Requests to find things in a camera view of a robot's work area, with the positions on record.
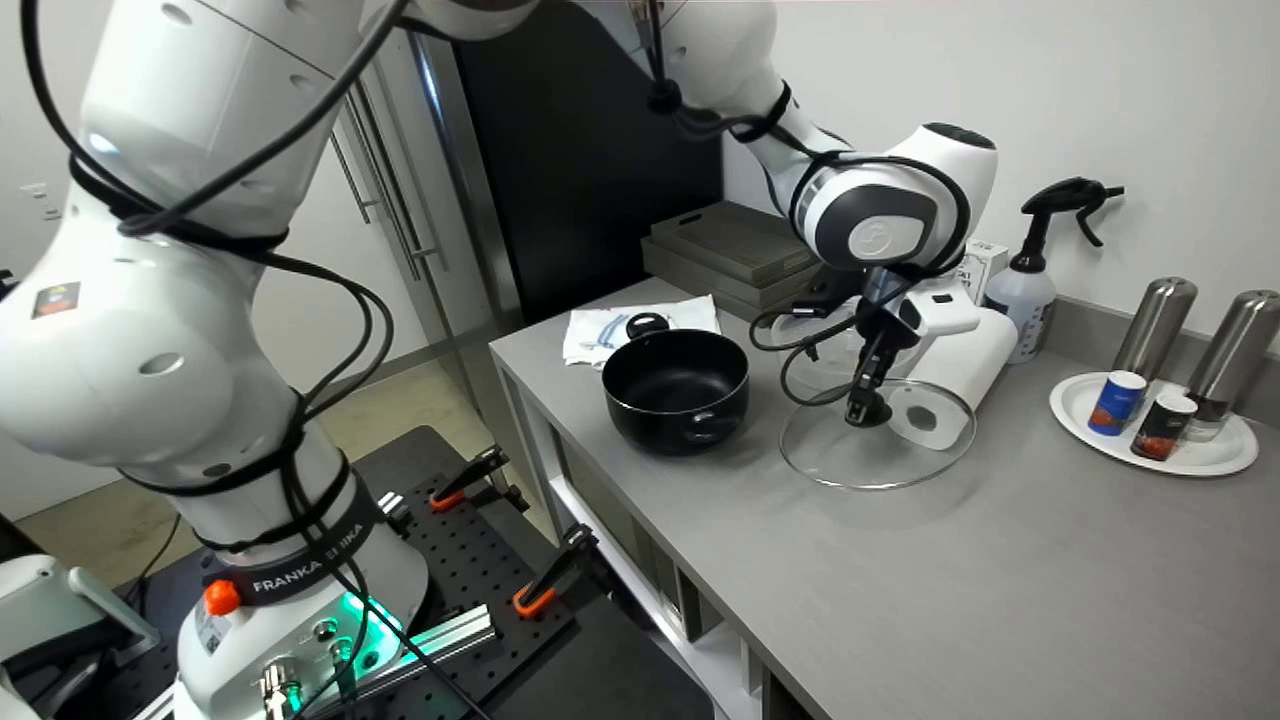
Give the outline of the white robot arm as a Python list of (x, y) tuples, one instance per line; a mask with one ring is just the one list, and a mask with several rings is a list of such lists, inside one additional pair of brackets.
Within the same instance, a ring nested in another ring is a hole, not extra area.
[[(827, 263), (945, 274), (996, 145), (930, 119), (886, 152), (772, 67), (772, 0), (572, 0), (728, 128)], [(70, 145), (66, 221), (0, 302), (0, 425), (169, 496), (215, 557), (177, 634), (177, 720), (286, 715), (415, 658), (429, 559), (252, 332), (348, 84), (400, 20), (498, 39), (542, 0), (112, 0)]]

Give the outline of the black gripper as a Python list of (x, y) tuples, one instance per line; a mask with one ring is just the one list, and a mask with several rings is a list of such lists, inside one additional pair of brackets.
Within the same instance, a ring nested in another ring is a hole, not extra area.
[(975, 301), (962, 279), (910, 279), (905, 271), (873, 268), (858, 302), (864, 346), (847, 394), (847, 425), (886, 425), (892, 415), (886, 377), (905, 346), (969, 332), (973, 324)]

